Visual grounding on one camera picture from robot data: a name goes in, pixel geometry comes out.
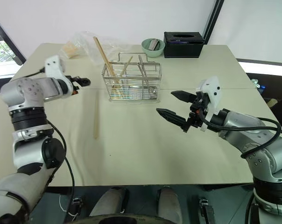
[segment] table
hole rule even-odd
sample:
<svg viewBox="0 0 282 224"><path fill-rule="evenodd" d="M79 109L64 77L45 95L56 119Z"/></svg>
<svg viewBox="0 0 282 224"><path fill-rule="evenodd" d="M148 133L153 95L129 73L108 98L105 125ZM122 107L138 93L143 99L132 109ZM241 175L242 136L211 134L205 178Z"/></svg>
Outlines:
<svg viewBox="0 0 282 224"><path fill-rule="evenodd" d="M41 68L42 61L56 53L60 47L61 45L42 44L16 77L33 73ZM232 57L230 51L225 50L228 49L226 46L205 45L202 53L208 54L209 50L215 51L215 49L220 49L222 57L225 57L226 53L227 58ZM165 69L170 59L164 61L159 57L156 61L158 60L163 67L161 86L164 89L161 89L160 102L156 104L110 102L105 87L101 86L100 74L88 69L92 65L87 58L67 61L67 75L89 77L92 85L82 88L75 96L47 102L45 110L48 119L59 128L66 139L67 157L73 169L76 185L252 182L251 173L246 161L240 158L240 152L219 138L216 133L211 131L204 133L193 127L188 133L183 133L179 127L158 115L155 110L157 107L167 108L180 116L187 117L190 107L190 104L179 101L170 94L171 88L179 85L178 81L177 83L171 81L175 79L170 77L169 71ZM275 119L258 91L239 69L240 66L235 59L228 61L234 65L219 65L218 70L212 74L218 74L220 81L224 81L224 87L221 83L223 97L219 108L224 107L241 113ZM223 67L229 67L228 71L236 78L241 76L238 78L239 82L229 85L229 82L225 81L228 74L219 71ZM199 80L201 77L208 76L198 72L193 79ZM182 87L179 89L194 93L194 88L184 88L186 85L184 86L183 83L184 81L181 81ZM97 96L99 137L94 139L94 105ZM6 111L7 107L0 99L0 178L15 172L11 150L13 128ZM50 185L71 185L70 174L65 163Z"/></svg>

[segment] chopstick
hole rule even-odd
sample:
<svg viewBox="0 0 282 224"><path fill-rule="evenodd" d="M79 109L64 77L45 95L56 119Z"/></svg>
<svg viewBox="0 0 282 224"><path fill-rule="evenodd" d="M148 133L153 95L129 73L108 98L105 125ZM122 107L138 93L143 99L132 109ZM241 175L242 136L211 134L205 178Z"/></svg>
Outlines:
<svg viewBox="0 0 282 224"><path fill-rule="evenodd" d="M125 73L125 71L126 71L128 65L130 64L132 58L133 58L133 56L131 56L131 58L128 60L128 62L127 62L126 65L124 66L124 68L123 68L123 70L122 70L120 76L123 76L123 74Z"/></svg>
<svg viewBox="0 0 282 224"><path fill-rule="evenodd" d="M107 59L107 57L106 57L106 55L105 55L105 53L104 53L104 51L103 51L102 46L101 46L100 43L99 43L98 38L97 38L96 36L94 36L93 39L94 39L94 42L95 42L96 46L97 46L98 49L99 49L100 54L101 54L102 57L103 57L103 60L104 60L104 62L105 62L105 64L106 64L106 66L107 66L107 68L108 68L110 74L111 74L112 76L116 76L115 73L114 73L114 71L113 71L113 68L112 68L110 62L108 61L108 59Z"/></svg>

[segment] floor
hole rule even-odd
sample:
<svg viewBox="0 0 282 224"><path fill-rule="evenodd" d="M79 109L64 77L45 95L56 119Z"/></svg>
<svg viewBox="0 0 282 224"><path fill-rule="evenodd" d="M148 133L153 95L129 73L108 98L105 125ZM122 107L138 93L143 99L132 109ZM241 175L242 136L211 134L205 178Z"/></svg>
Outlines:
<svg viewBox="0 0 282 224"><path fill-rule="evenodd" d="M156 215L156 193L160 185L126 186L129 201L126 213ZM252 193L251 187L233 186L206 191L199 185L171 185L178 195L184 224L205 224L198 218L198 198L206 197L213 206L217 224L243 224L245 209ZM75 196L83 197L84 206L78 219L90 213L99 198L110 187L76 187ZM61 205L65 209L68 197L61 195ZM59 195L45 193L30 216L29 224L60 224L65 213L59 206Z"/></svg>

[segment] white wall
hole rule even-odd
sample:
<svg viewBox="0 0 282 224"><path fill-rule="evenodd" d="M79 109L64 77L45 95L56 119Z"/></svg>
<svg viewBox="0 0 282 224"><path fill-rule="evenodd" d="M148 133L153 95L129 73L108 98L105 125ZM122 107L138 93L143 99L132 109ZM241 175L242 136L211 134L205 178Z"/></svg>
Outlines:
<svg viewBox="0 0 282 224"><path fill-rule="evenodd" d="M29 57L43 42L88 30L140 44L164 31L203 34L214 0L0 0L0 25Z"/></svg>
<svg viewBox="0 0 282 224"><path fill-rule="evenodd" d="M209 44L236 58L282 63L282 0L225 0Z"/></svg>

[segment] green bowl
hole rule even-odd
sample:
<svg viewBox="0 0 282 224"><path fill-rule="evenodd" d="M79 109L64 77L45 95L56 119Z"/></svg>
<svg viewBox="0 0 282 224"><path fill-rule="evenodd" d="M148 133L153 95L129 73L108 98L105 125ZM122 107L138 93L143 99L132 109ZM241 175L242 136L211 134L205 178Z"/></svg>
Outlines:
<svg viewBox="0 0 282 224"><path fill-rule="evenodd" d="M142 41L142 44L141 44L142 50L144 51L145 54L147 54L148 57L158 57L162 54L164 47L165 47L165 43L163 41L159 40L160 47L159 47L158 50L148 50L149 44L150 44L152 39L153 38L146 39L146 40Z"/></svg>

